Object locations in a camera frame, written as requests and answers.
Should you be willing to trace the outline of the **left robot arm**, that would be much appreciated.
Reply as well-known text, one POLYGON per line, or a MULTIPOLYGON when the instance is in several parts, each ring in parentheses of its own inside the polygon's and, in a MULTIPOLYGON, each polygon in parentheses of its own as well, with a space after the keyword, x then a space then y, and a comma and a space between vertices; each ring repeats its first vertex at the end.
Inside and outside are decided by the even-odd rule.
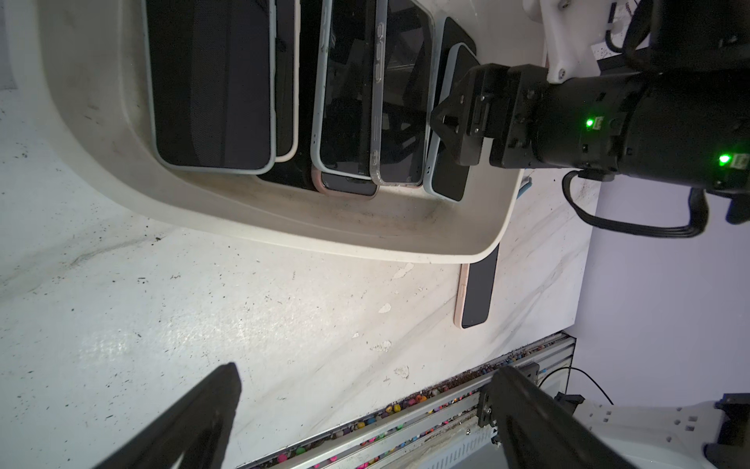
MULTIPOLYGON (((219 468, 241 394, 238 369, 220 365, 103 461, 105 468, 219 468)), ((320 444, 284 451, 280 468, 392 463, 455 427, 488 432, 511 468, 745 468, 749 397, 639 408, 579 395, 550 396, 527 371, 501 367, 405 410, 366 420, 320 444)))

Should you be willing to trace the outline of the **light blue case phone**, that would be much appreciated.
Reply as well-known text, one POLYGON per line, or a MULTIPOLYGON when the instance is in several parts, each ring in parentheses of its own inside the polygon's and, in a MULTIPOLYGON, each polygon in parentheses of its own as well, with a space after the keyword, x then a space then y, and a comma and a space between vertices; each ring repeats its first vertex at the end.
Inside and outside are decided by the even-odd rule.
MULTIPOLYGON (((434 108, 449 98, 459 87, 466 73, 480 64, 478 48, 469 33, 452 17, 441 23, 441 39, 437 49, 436 97, 434 108)), ((447 115, 447 121, 439 121, 437 130, 431 127, 423 187, 438 199, 461 202, 464 199, 470 167, 458 162, 453 155, 457 147, 459 119, 447 115)))

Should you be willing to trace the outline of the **pink case phone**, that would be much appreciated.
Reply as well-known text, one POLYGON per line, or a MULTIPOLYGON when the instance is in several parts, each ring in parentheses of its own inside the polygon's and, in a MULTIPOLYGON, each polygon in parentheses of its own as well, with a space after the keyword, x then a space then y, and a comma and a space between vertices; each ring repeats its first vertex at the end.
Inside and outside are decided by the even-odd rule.
POLYGON ((453 322, 468 329, 488 320, 500 245, 486 258, 461 266, 453 322))

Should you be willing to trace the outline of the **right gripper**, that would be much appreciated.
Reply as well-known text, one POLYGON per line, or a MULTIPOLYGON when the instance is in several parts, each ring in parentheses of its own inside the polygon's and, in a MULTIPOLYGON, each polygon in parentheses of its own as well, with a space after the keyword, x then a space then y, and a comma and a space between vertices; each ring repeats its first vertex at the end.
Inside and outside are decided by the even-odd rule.
POLYGON ((471 68, 430 117, 455 163, 477 166, 486 138, 493 167, 547 168, 533 150, 538 109, 549 88, 547 72, 533 64, 471 68))

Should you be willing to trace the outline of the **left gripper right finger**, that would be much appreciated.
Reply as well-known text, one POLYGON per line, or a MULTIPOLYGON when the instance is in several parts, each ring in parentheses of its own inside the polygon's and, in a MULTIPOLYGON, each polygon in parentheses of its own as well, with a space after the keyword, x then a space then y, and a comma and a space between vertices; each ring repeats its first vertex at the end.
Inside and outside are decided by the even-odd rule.
POLYGON ((490 423, 510 468, 631 468, 513 367, 487 385, 490 423))

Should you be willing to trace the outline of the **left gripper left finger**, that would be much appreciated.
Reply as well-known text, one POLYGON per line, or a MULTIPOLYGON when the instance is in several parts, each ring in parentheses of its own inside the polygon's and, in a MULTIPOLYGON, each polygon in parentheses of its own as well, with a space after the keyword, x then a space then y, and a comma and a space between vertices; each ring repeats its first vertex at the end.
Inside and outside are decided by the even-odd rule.
POLYGON ((220 365, 98 466, 220 468, 241 390, 236 365, 220 365))

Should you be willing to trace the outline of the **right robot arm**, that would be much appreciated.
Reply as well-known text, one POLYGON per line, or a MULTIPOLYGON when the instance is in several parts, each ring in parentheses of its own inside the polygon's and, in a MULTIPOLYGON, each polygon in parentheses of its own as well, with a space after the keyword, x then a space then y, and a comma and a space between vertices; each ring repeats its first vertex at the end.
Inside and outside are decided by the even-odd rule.
POLYGON ((642 1, 622 43, 626 68, 602 74, 592 48, 611 41, 613 1, 527 1, 543 25, 548 66, 471 68, 433 110, 432 129, 453 159, 474 166, 485 140, 505 169, 564 170, 605 182, 618 175, 685 186, 689 223, 654 227, 578 211, 586 224, 647 238, 693 238, 707 197, 749 219, 749 5, 642 1))

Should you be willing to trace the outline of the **clear case phone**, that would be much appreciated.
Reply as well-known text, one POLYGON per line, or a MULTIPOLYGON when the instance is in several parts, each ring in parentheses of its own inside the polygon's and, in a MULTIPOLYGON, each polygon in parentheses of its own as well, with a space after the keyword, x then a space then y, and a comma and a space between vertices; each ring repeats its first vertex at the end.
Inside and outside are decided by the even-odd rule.
POLYGON ((370 168, 378 186, 419 186, 434 97, 434 21, 415 1, 376 10, 370 168))

